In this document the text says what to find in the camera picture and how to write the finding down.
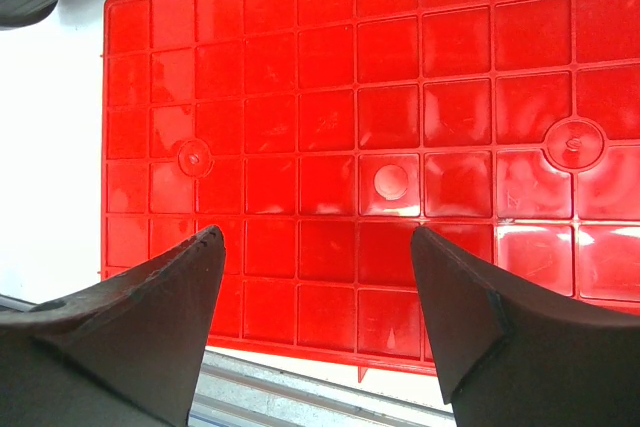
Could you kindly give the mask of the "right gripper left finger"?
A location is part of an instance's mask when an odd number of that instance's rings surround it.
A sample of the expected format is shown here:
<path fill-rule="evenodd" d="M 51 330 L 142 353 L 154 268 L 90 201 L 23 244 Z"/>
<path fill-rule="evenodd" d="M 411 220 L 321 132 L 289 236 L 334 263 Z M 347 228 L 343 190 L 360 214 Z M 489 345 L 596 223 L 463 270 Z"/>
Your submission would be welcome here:
<path fill-rule="evenodd" d="M 5 426 L 184 426 L 224 271 L 208 226 L 73 294 L 1 299 Z"/>

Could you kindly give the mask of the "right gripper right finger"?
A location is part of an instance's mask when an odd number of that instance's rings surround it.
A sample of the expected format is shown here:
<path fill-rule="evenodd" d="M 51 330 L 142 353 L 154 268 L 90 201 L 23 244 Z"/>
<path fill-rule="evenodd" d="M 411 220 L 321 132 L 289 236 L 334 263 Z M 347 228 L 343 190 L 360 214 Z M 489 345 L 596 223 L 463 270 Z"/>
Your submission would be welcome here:
<path fill-rule="evenodd" d="M 411 257 L 460 426 L 635 426 L 639 319 L 529 282 L 420 226 Z"/>

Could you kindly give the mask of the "red plastic tray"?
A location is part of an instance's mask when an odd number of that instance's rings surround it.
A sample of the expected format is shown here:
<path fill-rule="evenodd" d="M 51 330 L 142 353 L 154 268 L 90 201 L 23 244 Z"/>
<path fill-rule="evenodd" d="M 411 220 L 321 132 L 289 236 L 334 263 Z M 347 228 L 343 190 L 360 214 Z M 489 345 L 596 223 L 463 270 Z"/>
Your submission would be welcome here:
<path fill-rule="evenodd" d="M 639 310 L 639 0 L 107 0 L 103 278 L 215 224 L 208 342 L 432 373 L 426 225 Z"/>

